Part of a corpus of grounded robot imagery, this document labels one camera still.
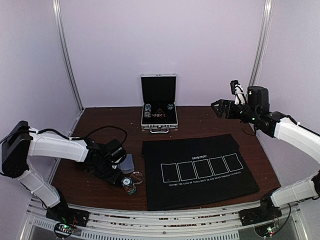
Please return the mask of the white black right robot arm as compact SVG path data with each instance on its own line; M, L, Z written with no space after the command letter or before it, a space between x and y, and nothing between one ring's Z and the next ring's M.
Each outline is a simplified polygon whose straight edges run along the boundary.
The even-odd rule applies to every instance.
M230 83L234 100L219 99L211 108L219 118L249 123L271 138L284 141L320 161L320 135L294 120L288 114L270 111L269 91L262 86L249 86L244 93L236 80ZM320 175L315 174L271 192L262 206L256 210L259 220L268 220L276 208L293 202L316 199L320 196Z

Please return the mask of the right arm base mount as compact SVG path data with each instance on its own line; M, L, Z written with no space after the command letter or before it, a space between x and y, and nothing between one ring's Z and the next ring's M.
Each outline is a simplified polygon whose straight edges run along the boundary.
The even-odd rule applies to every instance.
M239 212L242 226L253 225L255 233L262 238L270 238L276 233L281 216L279 208L263 209L261 206Z

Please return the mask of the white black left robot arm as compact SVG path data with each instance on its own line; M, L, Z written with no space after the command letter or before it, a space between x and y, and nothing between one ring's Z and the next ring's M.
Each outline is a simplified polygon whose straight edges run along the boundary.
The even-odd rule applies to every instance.
M1 141L1 175L16 179L38 197L47 211L61 222L74 215L62 192L46 182L28 162L28 157L51 157L83 163L95 177L116 184L121 175L118 165L127 157L122 142L113 139L97 143L84 137L69 137L52 128L38 130L21 120Z

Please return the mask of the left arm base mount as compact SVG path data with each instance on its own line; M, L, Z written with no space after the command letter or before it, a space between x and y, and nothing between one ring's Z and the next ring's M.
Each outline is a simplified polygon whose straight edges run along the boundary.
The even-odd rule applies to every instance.
M48 219L55 220L53 232L60 239L66 239L78 230L78 227L86 227L90 213L85 210L68 208L66 211L46 210Z

